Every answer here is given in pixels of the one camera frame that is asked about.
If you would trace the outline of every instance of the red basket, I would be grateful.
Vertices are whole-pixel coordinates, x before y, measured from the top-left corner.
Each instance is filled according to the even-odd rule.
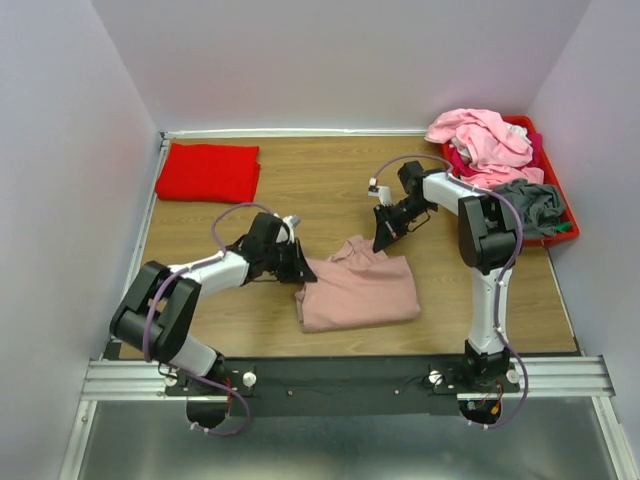
[[[528,132],[537,133],[529,117],[520,115],[520,116],[503,116],[502,118],[505,122],[509,122],[513,125],[519,125],[521,127],[525,127]],[[449,148],[448,142],[442,144],[442,156],[447,160],[451,161],[451,149]],[[564,203],[567,206],[564,213],[560,217],[560,220],[562,222],[571,222],[571,228],[569,228],[569,230],[566,232],[557,233],[553,237],[527,239],[524,241],[524,244],[526,246],[542,245],[544,247],[549,247],[551,245],[555,245],[556,243],[565,242],[567,240],[572,240],[574,238],[577,238],[578,235],[580,235],[580,228],[578,227],[578,224],[576,223],[576,219],[573,216],[573,213],[571,212],[571,208],[569,207],[569,203],[567,202],[567,197],[562,191],[562,187],[560,186],[560,183],[558,182],[558,178],[556,177],[556,174],[553,171],[553,168],[551,167],[551,163],[549,162],[549,158],[547,158],[547,154],[545,153],[544,148],[542,149],[542,152],[540,152],[540,160],[541,160],[540,168],[542,169],[542,171],[544,171],[544,183],[555,185],[560,191],[560,194],[564,199]],[[454,175],[459,174],[456,171],[456,169],[453,170],[453,173]]]

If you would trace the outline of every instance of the pink clothing pile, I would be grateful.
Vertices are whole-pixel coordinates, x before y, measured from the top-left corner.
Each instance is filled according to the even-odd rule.
[[[481,188],[495,188],[523,178],[543,183],[538,168],[542,136],[510,125],[490,110],[457,109],[440,115],[425,139],[452,142],[454,166],[461,178]]]
[[[295,294],[305,332],[410,320],[420,314],[407,259],[374,253],[372,247],[373,240],[357,235],[327,260],[307,260],[318,281]]]

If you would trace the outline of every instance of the cable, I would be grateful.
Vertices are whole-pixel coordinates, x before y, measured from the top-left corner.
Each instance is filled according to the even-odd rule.
[[[216,233],[216,227],[218,226],[218,223],[220,222],[220,220],[222,220],[224,217],[226,217],[229,213],[231,213],[234,210],[237,210],[239,208],[243,208],[243,207],[258,207],[258,208],[261,208],[262,210],[264,210],[267,213],[273,213],[271,210],[269,210],[264,205],[262,205],[260,203],[255,203],[255,202],[238,203],[237,205],[234,205],[233,207],[229,208],[226,212],[223,212],[218,218],[216,218],[213,221],[213,225],[211,225],[211,235],[213,236],[213,239],[217,242],[218,246],[220,247],[220,250],[223,253],[227,251],[227,247],[225,246],[225,244],[222,241],[222,239]]]
[[[504,388],[502,388],[502,382],[500,380],[498,380],[498,387],[500,388],[500,396],[498,397],[498,403],[496,406],[500,408],[500,405],[502,404],[502,397],[504,396]]]
[[[415,153],[415,154],[402,155],[400,157],[392,158],[391,160],[388,160],[387,162],[385,162],[380,168],[378,168],[378,170],[376,170],[376,173],[373,175],[373,178],[377,179],[378,175],[380,175],[380,172],[382,172],[382,170],[387,168],[392,163],[395,163],[399,160],[404,160],[406,158],[416,158],[416,157],[429,158],[431,160],[438,160],[444,163],[445,165],[447,165],[446,171],[448,174],[447,178],[449,181],[471,192],[479,192],[495,198],[496,200],[504,204],[511,211],[511,213],[513,214],[513,217],[515,218],[516,247],[513,250],[513,253],[511,254],[511,256],[509,257],[509,260],[507,260],[507,263],[502,267],[502,270],[500,270],[500,273],[498,273],[496,290],[493,297],[493,326],[496,329],[496,336],[498,337],[498,340],[500,340],[500,343],[502,343],[502,345],[507,350],[509,350],[511,355],[513,355],[513,357],[516,359],[516,361],[520,365],[520,368],[522,368],[522,376],[524,377],[524,388],[522,391],[522,397],[520,397],[520,401],[518,402],[518,405],[516,405],[516,408],[514,408],[513,411],[504,420],[496,422],[493,425],[483,425],[484,428],[491,428],[491,429],[499,428],[511,422],[511,420],[513,420],[516,417],[516,415],[520,413],[529,395],[529,372],[527,372],[527,366],[524,364],[524,360],[522,360],[522,357],[518,354],[518,352],[515,351],[515,349],[511,346],[509,341],[506,339],[506,337],[499,331],[500,329],[500,315],[499,315],[500,308],[499,307],[500,307],[500,294],[501,294],[501,288],[502,288],[500,283],[502,282],[502,279],[506,275],[507,271],[515,264],[516,258],[518,257],[518,255],[520,254],[520,250],[522,249],[522,243],[524,240],[522,221],[520,220],[520,215],[518,214],[518,211],[515,209],[515,207],[511,204],[509,200],[507,200],[502,195],[492,190],[477,188],[474,185],[469,185],[468,183],[465,183],[462,180],[458,180],[456,177],[454,177],[451,174],[451,172],[453,171],[453,165],[451,164],[451,162],[449,162],[448,160],[445,160],[442,157],[423,154],[423,153]]]
[[[382,171],[385,168],[387,168],[389,165],[400,160],[405,160],[407,158],[429,158],[431,160],[438,160],[439,162],[442,162],[447,166],[447,173],[451,173],[453,171],[453,165],[451,164],[451,162],[445,160],[444,158],[438,157],[436,155],[429,155],[428,153],[411,153],[408,155],[400,155],[399,157],[392,158],[391,160],[387,160],[382,164],[380,168],[378,168],[378,170],[376,170],[376,173],[373,174],[372,178],[377,179],[380,173],[382,173]]]
[[[176,270],[175,272],[172,272],[171,275],[169,275],[164,282],[162,282],[162,284],[160,285],[160,287],[158,288],[158,290],[156,291],[156,294],[153,296],[153,299],[151,300],[151,304],[149,305],[149,311],[147,312],[147,317],[145,319],[144,322],[144,329],[142,331],[142,354],[144,356],[144,361],[147,363],[151,362],[151,353],[150,353],[150,346],[151,346],[151,326],[153,325],[153,319],[155,317],[155,314],[157,312],[158,309],[158,303],[160,303],[160,300],[162,300],[162,297],[164,296],[164,292],[167,291],[167,288],[169,288],[169,286],[174,282],[174,280],[176,280],[178,277],[180,277],[181,275],[190,272],[192,270],[197,270],[198,268],[202,268],[202,267],[207,267],[209,265],[213,265],[214,263],[220,262],[222,259],[224,259],[227,249],[224,245],[224,242],[222,242],[222,240],[220,239],[220,237],[217,235],[216,233],[216,227],[218,225],[218,223],[220,222],[220,220],[222,220],[225,216],[227,216],[227,214],[229,214],[230,212],[238,209],[238,208],[242,208],[242,207],[258,207],[261,208],[262,210],[264,210],[267,213],[271,213],[271,210],[269,210],[267,207],[260,205],[258,203],[239,203],[237,205],[234,205],[233,207],[229,208],[228,210],[226,210],[225,212],[223,212],[220,216],[218,216],[214,222],[213,225],[211,226],[211,234],[213,235],[213,238],[216,240],[216,242],[218,242],[218,245],[220,245],[220,250],[222,251],[222,255],[220,256],[215,256],[215,257],[211,257],[208,258],[206,260],[202,260],[200,262],[196,262],[191,264],[188,267],[184,267],[181,268],[179,270]],[[215,429],[211,430],[208,428],[204,428],[201,427],[198,424],[193,424],[191,427],[192,428],[196,428],[199,430],[202,430],[203,432],[209,434],[209,435],[214,435],[214,436],[220,436],[220,437],[228,437],[228,436],[232,436],[232,435],[236,435],[238,433],[240,433],[242,430],[244,430],[245,428],[247,428],[247,426],[249,425],[249,423],[251,423],[251,409],[249,408],[249,404],[247,403],[247,401],[244,399],[244,397],[242,395],[240,395],[237,391],[233,390],[233,388],[227,386],[227,385],[223,385],[222,383],[218,383],[218,382],[214,382],[213,380],[209,380],[208,378],[204,378],[201,377],[200,375],[197,375],[193,372],[190,372],[189,370],[186,369],[182,369],[186,375],[188,375],[189,377],[193,378],[194,380],[200,382],[200,383],[204,383],[205,385],[209,385],[210,387],[214,387],[217,388],[219,390],[222,390],[224,392],[227,392],[230,395],[233,395],[235,398],[238,399],[238,401],[242,404],[242,406],[244,407],[245,410],[245,421],[242,423],[242,425],[240,425],[238,428],[236,428],[235,430],[231,430],[228,432],[220,432],[217,431]]]
[[[505,419],[500,420],[494,423],[493,425],[484,425],[484,428],[490,428],[490,429],[500,428],[510,423],[520,413],[520,411],[524,407],[525,402],[527,401],[527,397],[529,396],[529,372],[527,371],[527,366],[525,365],[524,360],[522,360],[522,357],[520,356],[520,354],[516,352],[516,350],[511,346],[511,344],[506,339],[506,337],[502,334],[502,332],[498,330],[500,328],[500,316],[498,312],[500,311],[500,294],[502,289],[502,286],[500,285],[500,283],[502,282],[502,279],[506,275],[507,271],[511,267],[513,267],[513,265],[515,264],[516,258],[518,257],[518,255],[520,254],[520,250],[522,249],[522,242],[524,239],[524,234],[522,230],[522,221],[520,220],[520,215],[518,214],[518,211],[511,204],[511,202],[506,198],[504,198],[499,193],[493,192],[491,190],[485,190],[482,188],[476,188],[475,186],[469,185],[463,182],[462,180],[458,180],[453,175],[449,175],[449,180],[455,183],[456,185],[466,188],[467,190],[470,190],[472,192],[483,193],[485,195],[489,195],[497,199],[499,202],[503,203],[511,211],[511,214],[513,215],[516,221],[516,248],[513,250],[513,253],[509,257],[509,260],[507,260],[507,263],[505,263],[505,265],[502,267],[502,270],[500,270],[500,273],[498,274],[498,278],[496,279],[497,280],[496,291],[493,297],[493,327],[496,329],[496,336],[498,337],[498,340],[500,340],[500,343],[502,343],[502,345],[504,345],[504,347],[507,350],[509,350],[511,355],[513,355],[513,358],[515,358],[518,364],[520,365],[520,368],[522,369],[522,376],[524,378],[524,387],[522,389],[522,396],[520,397],[520,401],[518,402],[518,405],[516,405],[516,408],[514,408],[511,411],[511,413],[507,415]]]
[[[500,398],[502,398],[502,384],[500,383],[500,381],[496,380],[496,383],[495,383],[494,386],[500,387],[499,390],[498,390],[498,393],[499,393]],[[493,394],[494,394],[493,392],[489,392],[484,397],[482,397],[482,399],[479,402],[475,403],[476,408],[478,406],[480,406],[480,405],[483,405],[484,402],[486,402],[489,399],[489,397],[492,396]]]
[[[431,220],[431,214],[429,212],[425,212],[427,214],[427,218],[426,220],[424,220],[423,222],[420,222],[418,225],[416,225],[415,227],[409,229],[407,228],[407,232],[409,233],[413,233],[415,232],[417,229],[419,229],[422,225],[424,225],[425,223],[427,223],[429,220]]]

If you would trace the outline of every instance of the wooden surface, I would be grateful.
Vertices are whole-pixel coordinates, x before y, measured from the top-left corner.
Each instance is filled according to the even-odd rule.
[[[296,213],[304,253],[324,258],[356,234],[373,237],[367,196],[374,171],[392,157],[415,152],[437,154],[420,137],[249,138],[181,143],[259,145],[262,165],[256,201],[280,215]],[[437,162],[423,161],[428,168]],[[402,198],[397,163],[380,177]],[[143,262],[186,263],[215,253],[210,234],[214,218],[228,206],[158,201]],[[226,243],[246,233],[255,209],[231,213],[218,229]],[[461,352],[471,318],[471,277],[457,247],[456,217],[444,209],[431,221],[388,248],[406,255],[422,315],[402,323],[303,334],[293,294],[299,288],[252,283],[221,292],[198,305],[191,333],[227,356],[364,355]],[[524,352],[573,351],[575,343],[550,270],[547,252],[528,247],[519,257],[509,289],[508,333]],[[139,353],[123,348],[123,357]]]

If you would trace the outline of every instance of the purple cable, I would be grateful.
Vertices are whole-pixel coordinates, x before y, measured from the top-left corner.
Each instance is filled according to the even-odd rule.
[[[144,322],[144,330],[142,331],[142,354],[144,356],[144,361],[149,363],[151,362],[151,353],[150,353],[150,344],[151,344],[151,325],[153,324],[153,318],[155,316],[155,313],[158,309],[158,303],[160,303],[160,300],[162,299],[164,292],[167,291],[167,288],[169,288],[169,285],[171,285],[173,283],[173,281],[178,278],[179,276],[191,271],[191,270],[196,270],[198,268],[202,268],[202,267],[207,267],[209,265],[213,265],[214,263],[217,263],[219,261],[221,261],[224,256],[226,255],[226,247],[224,245],[224,242],[220,239],[220,237],[218,236],[218,234],[216,233],[216,226],[218,225],[218,223],[220,222],[220,220],[222,220],[228,213],[238,209],[238,208],[242,208],[242,207],[258,207],[261,208],[262,210],[266,211],[267,213],[271,213],[271,211],[263,206],[260,205],[258,203],[239,203],[237,205],[234,205],[233,207],[229,208],[228,210],[226,210],[225,212],[223,212],[220,216],[218,216],[214,222],[213,225],[211,226],[211,234],[213,235],[213,238],[216,240],[216,242],[218,243],[218,245],[220,245],[220,250],[222,251],[222,255],[218,256],[218,257],[213,257],[213,258],[209,258],[207,260],[203,260],[201,262],[196,262],[194,264],[192,264],[190,267],[184,267],[181,268],[180,270],[177,270],[173,273],[171,273],[171,275],[169,275],[167,277],[167,279],[162,282],[162,284],[160,285],[160,287],[158,288],[158,291],[156,292],[156,294],[153,296],[153,299],[151,300],[151,304],[149,305],[149,311],[147,312],[147,317],[145,319]],[[246,416],[245,416],[245,421],[242,423],[242,425],[240,425],[237,429],[235,430],[231,430],[229,432],[219,432],[215,429],[213,430],[209,430],[209,429],[204,429],[203,427],[200,427],[199,425],[196,425],[195,427],[204,431],[205,433],[208,433],[210,435],[215,435],[215,436],[221,436],[221,437],[228,437],[228,436],[232,436],[232,435],[236,435],[238,433],[240,433],[242,430],[244,430],[249,423],[251,422],[251,409],[249,408],[249,404],[247,403],[247,401],[242,397],[242,395],[240,395],[238,392],[236,392],[235,390],[233,390],[232,388],[229,388],[226,385],[223,385],[222,383],[218,383],[218,382],[214,382],[212,380],[209,380],[208,378],[204,378],[201,377],[199,375],[196,375],[193,372],[190,372],[188,370],[184,370],[184,372],[189,375],[190,377],[192,377],[193,379],[204,383],[206,385],[209,385],[211,387],[223,390],[231,395],[233,395],[235,398],[237,398],[240,403],[242,404],[242,406],[244,407],[244,410],[246,412]]]
[[[429,155],[428,153],[411,153],[409,155],[400,155],[399,157],[392,158],[391,160],[387,160],[382,164],[382,166],[378,170],[376,170],[376,173],[373,174],[373,178],[377,179],[378,175],[382,173],[382,170],[387,168],[392,163],[395,163],[399,160],[405,160],[407,158],[429,158],[431,160],[438,160],[439,162],[442,162],[445,165],[447,165],[447,173],[451,173],[451,171],[453,170],[453,165],[451,164],[451,162],[445,160],[444,158],[438,157],[436,155]]]
[[[220,250],[222,250],[223,252],[227,251],[227,247],[225,246],[225,244],[222,241],[222,239],[216,233],[216,227],[218,226],[218,223],[220,222],[220,220],[222,220],[224,217],[226,217],[227,214],[229,214],[229,213],[231,213],[234,210],[237,210],[239,208],[243,208],[243,207],[258,207],[258,208],[261,208],[262,210],[264,210],[267,213],[272,213],[271,210],[269,210],[264,205],[261,205],[259,203],[254,203],[254,202],[238,203],[237,205],[234,205],[233,207],[229,208],[226,212],[223,212],[218,218],[216,218],[213,221],[213,225],[211,225],[211,235],[213,236],[213,239],[217,242],[218,246],[220,247]]]
[[[505,274],[507,273],[507,271],[513,267],[513,265],[516,262],[516,258],[518,257],[518,255],[520,255],[520,250],[522,249],[522,242],[524,239],[524,233],[523,233],[523,229],[522,229],[522,221],[520,220],[520,215],[518,214],[518,211],[515,209],[515,207],[511,204],[511,202],[509,200],[507,200],[506,198],[504,198],[502,195],[500,195],[499,193],[493,192],[491,190],[485,190],[482,188],[476,188],[473,185],[469,185],[468,183],[463,182],[462,180],[458,180],[456,177],[454,177],[453,175],[451,175],[451,171],[453,170],[453,165],[451,164],[451,162],[445,160],[444,158],[435,156],[435,155],[428,155],[428,154],[423,154],[423,153],[415,153],[415,154],[410,154],[410,155],[401,155],[399,157],[396,158],[392,158],[391,160],[388,160],[387,162],[385,162],[380,168],[378,168],[378,170],[376,170],[376,173],[373,175],[373,178],[378,178],[378,175],[380,175],[380,173],[382,172],[382,170],[384,170],[385,168],[387,168],[389,165],[391,165],[392,163],[397,162],[398,160],[404,160],[406,158],[429,158],[432,160],[438,160],[442,163],[444,163],[445,165],[447,165],[447,173],[449,174],[449,180],[451,180],[453,183],[455,183],[456,185],[463,187],[471,192],[479,192],[479,193],[483,193],[485,195],[489,195],[495,199],[497,199],[498,201],[500,201],[501,203],[503,203],[513,214],[515,221],[516,221],[516,248],[513,251],[513,253],[511,254],[511,257],[509,257],[509,260],[507,260],[507,263],[504,265],[504,267],[502,267],[502,270],[500,271],[500,273],[498,274],[498,282],[500,282],[502,280],[502,278],[505,276]],[[500,310],[500,284],[496,284],[496,292],[495,295],[493,297],[493,326],[497,329],[498,327],[500,327],[500,315],[499,315],[499,310]],[[509,414],[509,416],[507,416],[504,420],[501,420],[499,422],[494,423],[493,425],[486,425],[487,428],[499,428],[502,427],[504,425],[506,425],[507,423],[511,422],[511,420],[513,420],[516,415],[518,415],[518,413],[520,413],[520,411],[522,410],[522,408],[524,407],[524,404],[527,400],[527,397],[529,396],[529,372],[527,371],[527,366],[524,364],[524,360],[522,360],[522,357],[518,354],[518,352],[515,351],[515,349],[511,346],[511,344],[509,343],[509,341],[506,339],[506,337],[496,331],[496,335],[498,337],[498,340],[500,340],[500,342],[502,343],[502,345],[504,345],[504,347],[506,349],[509,350],[509,352],[511,352],[511,354],[513,355],[513,357],[516,359],[516,361],[518,362],[518,364],[520,365],[520,368],[522,368],[522,376],[524,377],[524,388],[522,391],[522,397],[520,397],[520,401],[518,402],[518,405],[516,405],[516,408],[513,409],[513,411]]]
[[[467,190],[470,190],[472,192],[484,193],[485,195],[489,195],[495,198],[496,200],[498,200],[499,202],[503,203],[511,211],[511,214],[513,215],[516,221],[516,248],[513,250],[513,253],[509,257],[509,260],[507,260],[507,263],[504,265],[504,267],[502,267],[502,270],[500,270],[500,273],[498,274],[498,278],[497,278],[498,283],[496,284],[496,293],[493,297],[493,312],[494,312],[493,326],[497,329],[500,327],[500,316],[498,312],[500,310],[500,289],[502,288],[499,282],[503,279],[507,271],[511,267],[513,267],[513,265],[516,263],[516,258],[518,257],[518,255],[520,255],[520,250],[522,249],[522,242],[524,238],[524,233],[522,229],[522,220],[520,220],[520,215],[518,214],[518,211],[515,209],[513,204],[509,200],[504,198],[502,195],[500,195],[499,193],[496,193],[491,190],[485,190],[483,188],[476,188],[472,185],[469,185],[463,182],[462,180],[458,180],[452,175],[449,176],[449,179],[456,185],[466,188]],[[516,352],[516,350],[511,346],[509,341],[505,338],[505,336],[502,333],[496,331],[496,335],[498,337],[498,340],[500,340],[500,343],[502,343],[502,345],[504,345],[505,348],[507,348],[509,352],[511,352],[513,357],[516,359],[516,361],[520,365],[520,368],[522,368],[522,376],[524,377],[524,388],[522,390],[522,397],[520,397],[520,401],[518,402],[518,405],[516,405],[516,408],[514,408],[513,411],[504,420],[500,420],[494,423],[493,425],[487,425],[488,429],[500,428],[508,424],[509,422],[511,422],[511,420],[513,420],[516,417],[516,415],[520,413],[520,411],[524,407],[525,402],[527,401],[527,397],[529,396],[529,372],[527,371],[527,366],[524,364],[524,360],[522,360],[522,357],[520,356],[520,354]]]

